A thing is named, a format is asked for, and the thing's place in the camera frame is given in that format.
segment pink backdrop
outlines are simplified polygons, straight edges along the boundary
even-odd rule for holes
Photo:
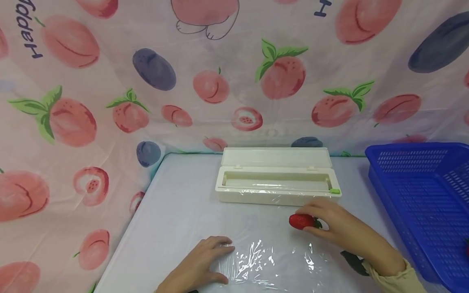
[[[89,292],[169,152],[469,142],[469,3],[3,0],[0,292]]]

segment blue basket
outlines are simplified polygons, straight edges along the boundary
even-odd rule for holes
[[[368,176],[423,278],[469,292],[469,146],[405,143],[366,149]]]

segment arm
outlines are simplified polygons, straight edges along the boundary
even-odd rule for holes
[[[313,200],[296,211],[320,218],[329,230],[305,227],[303,230],[365,259],[364,268],[384,293],[425,293],[416,272],[404,257],[381,235],[339,205]]]

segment white table surface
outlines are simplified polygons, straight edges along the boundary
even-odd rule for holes
[[[220,161],[221,155],[199,154],[164,159],[95,293],[151,293],[210,235],[234,241],[236,251],[214,265],[231,281],[200,288],[200,293],[379,292],[371,278],[348,266],[341,249],[288,225],[296,207],[221,203],[214,192]],[[402,248],[368,180],[368,160],[332,158],[332,163],[342,190],[339,204]],[[447,292],[425,286],[429,292]]]

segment box lid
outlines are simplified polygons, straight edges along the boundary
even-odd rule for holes
[[[327,148],[225,148],[222,166],[331,168]]]

